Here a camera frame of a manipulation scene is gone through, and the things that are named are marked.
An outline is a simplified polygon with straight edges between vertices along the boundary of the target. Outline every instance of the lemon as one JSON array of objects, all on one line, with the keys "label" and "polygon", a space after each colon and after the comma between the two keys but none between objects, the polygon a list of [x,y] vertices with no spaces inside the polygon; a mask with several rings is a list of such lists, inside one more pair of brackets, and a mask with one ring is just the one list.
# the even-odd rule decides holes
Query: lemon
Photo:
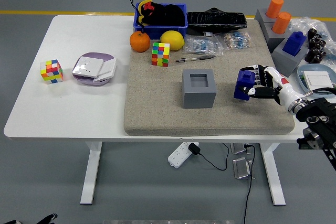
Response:
[{"label": "lemon", "polygon": [[161,43],[169,43],[171,50],[179,50],[184,45],[183,36],[178,31],[166,31],[160,40]]}]

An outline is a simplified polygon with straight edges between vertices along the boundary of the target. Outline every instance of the table leg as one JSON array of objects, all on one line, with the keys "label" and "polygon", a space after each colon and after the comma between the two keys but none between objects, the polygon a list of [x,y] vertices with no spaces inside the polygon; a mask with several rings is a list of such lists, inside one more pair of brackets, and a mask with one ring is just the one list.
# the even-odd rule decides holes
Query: table leg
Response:
[{"label": "table leg", "polygon": [[273,205],[284,206],[286,205],[284,194],[275,164],[273,151],[278,147],[278,143],[274,144],[260,144],[262,158],[264,159],[266,174],[268,178],[269,189],[271,191]]},{"label": "table leg", "polygon": [[84,205],[92,204],[93,201],[102,142],[86,142],[86,144],[90,148],[90,155],[80,199],[80,203]]}]

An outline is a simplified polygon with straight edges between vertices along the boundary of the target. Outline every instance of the yellow floor line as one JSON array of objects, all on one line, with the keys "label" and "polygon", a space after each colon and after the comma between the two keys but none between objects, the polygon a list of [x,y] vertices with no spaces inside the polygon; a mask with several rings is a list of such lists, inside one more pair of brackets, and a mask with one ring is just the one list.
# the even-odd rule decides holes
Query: yellow floor line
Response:
[{"label": "yellow floor line", "polygon": [[[115,12],[67,12],[54,10],[0,10],[0,14],[13,15],[117,15],[117,16],[134,16],[134,13],[115,13]],[[246,18],[254,18],[254,15],[245,15]],[[323,22],[336,22],[336,17],[310,17]]]}]

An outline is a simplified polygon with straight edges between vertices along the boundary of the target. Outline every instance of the gray block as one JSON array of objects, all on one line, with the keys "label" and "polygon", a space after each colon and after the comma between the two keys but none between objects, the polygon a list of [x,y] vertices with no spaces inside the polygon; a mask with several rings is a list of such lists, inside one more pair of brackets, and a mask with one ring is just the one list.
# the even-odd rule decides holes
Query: gray block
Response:
[{"label": "gray block", "polygon": [[267,8],[257,9],[257,13],[254,19],[259,21],[259,23],[274,23],[276,18],[267,17],[266,12]]},{"label": "gray block", "polygon": [[284,40],[289,38],[291,32],[287,28],[285,33],[283,34],[276,34],[272,31],[274,23],[260,23],[260,27],[262,32],[264,33],[264,38],[270,53],[273,53],[274,49],[280,45],[280,43]]},{"label": "gray block", "polygon": [[294,69],[299,65],[301,60],[306,56],[308,52],[307,47],[301,47],[300,51],[295,55],[283,51],[287,39],[283,40],[271,54],[275,68],[284,76],[289,77]]},{"label": "gray block", "polygon": [[183,108],[212,108],[216,93],[217,89],[212,69],[183,69]]}]

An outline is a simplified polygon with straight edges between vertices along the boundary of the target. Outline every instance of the clear plastic bag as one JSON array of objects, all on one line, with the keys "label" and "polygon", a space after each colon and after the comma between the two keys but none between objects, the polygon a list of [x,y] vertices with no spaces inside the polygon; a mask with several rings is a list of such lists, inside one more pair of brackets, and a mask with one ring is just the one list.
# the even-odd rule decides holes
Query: clear plastic bag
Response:
[{"label": "clear plastic bag", "polygon": [[194,36],[186,35],[184,37],[184,54],[202,54],[202,55],[222,55],[222,46],[215,36]]},{"label": "clear plastic bag", "polygon": [[309,29],[314,28],[317,31],[317,34],[321,35],[321,39],[326,43],[323,48],[326,52],[326,56],[323,58],[321,63],[336,71],[336,42],[332,40],[324,22],[317,19],[311,19],[309,17],[293,18],[290,21],[288,28],[292,33],[295,31],[301,31],[307,37]]},{"label": "clear plastic bag", "polygon": [[233,31],[231,33],[216,34],[216,36],[226,50],[245,49],[255,46],[247,32]]},{"label": "clear plastic bag", "polygon": [[325,23],[317,19],[311,19],[309,17],[292,18],[288,26],[288,29],[291,33],[295,31],[301,31],[306,36],[310,28],[314,28],[317,33],[322,36],[322,39],[327,43],[328,41],[332,41]]}]

